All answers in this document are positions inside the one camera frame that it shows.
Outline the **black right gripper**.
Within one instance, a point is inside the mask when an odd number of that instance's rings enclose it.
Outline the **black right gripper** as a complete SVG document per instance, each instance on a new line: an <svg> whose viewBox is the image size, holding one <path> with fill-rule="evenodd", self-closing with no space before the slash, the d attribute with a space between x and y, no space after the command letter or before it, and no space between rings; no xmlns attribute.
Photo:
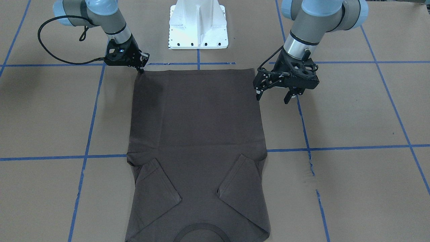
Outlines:
<svg viewBox="0 0 430 242"><path fill-rule="evenodd" d="M149 53L142 52L134 36L131 36L124 43L116 43L114 39L109 40L103 61L108 66L136 67L138 73L143 74L148 60Z"/></svg>

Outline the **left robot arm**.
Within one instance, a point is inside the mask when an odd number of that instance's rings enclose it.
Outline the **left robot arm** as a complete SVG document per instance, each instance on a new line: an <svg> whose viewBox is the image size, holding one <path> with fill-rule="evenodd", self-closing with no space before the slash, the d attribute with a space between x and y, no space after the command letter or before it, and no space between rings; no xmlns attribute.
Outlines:
<svg viewBox="0 0 430 242"><path fill-rule="evenodd" d="M256 99L267 89L287 88L284 103L306 89L319 84L318 65L311 56L328 32L346 31L361 26L368 17L365 0L284 0L284 17L293 20L293 26L283 46L275 51L278 58L271 71L260 65L253 80Z"/></svg>

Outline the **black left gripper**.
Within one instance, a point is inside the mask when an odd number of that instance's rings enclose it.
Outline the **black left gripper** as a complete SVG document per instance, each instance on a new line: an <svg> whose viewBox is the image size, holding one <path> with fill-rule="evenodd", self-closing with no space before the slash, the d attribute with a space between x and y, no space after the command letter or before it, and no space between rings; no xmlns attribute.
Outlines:
<svg viewBox="0 0 430 242"><path fill-rule="evenodd" d="M271 71L263 67L275 54L279 54L275 65ZM304 56L296 59L290 56L283 47L280 47L274 54L265 60L257 69L253 86L256 90L256 100L260 101L263 92L272 87L288 88L284 97L284 104L288 104L297 95L296 88L314 89L319 84L316 75L318 65L310 58L311 51L306 48Z"/></svg>

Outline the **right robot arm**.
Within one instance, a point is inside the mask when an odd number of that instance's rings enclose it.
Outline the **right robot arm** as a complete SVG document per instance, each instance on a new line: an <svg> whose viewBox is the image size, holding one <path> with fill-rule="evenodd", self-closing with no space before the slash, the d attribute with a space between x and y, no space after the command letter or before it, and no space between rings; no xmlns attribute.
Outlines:
<svg viewBox="0 0 430 242"><path fill-rule="evenodd" d="M109 39L105 57L95 59L108 66L128 66L139 73L149 60L149 54L138 47L115 0L57 0L53 4L55 20L65 26L84 26L86 31L100 26Z"/></svg>

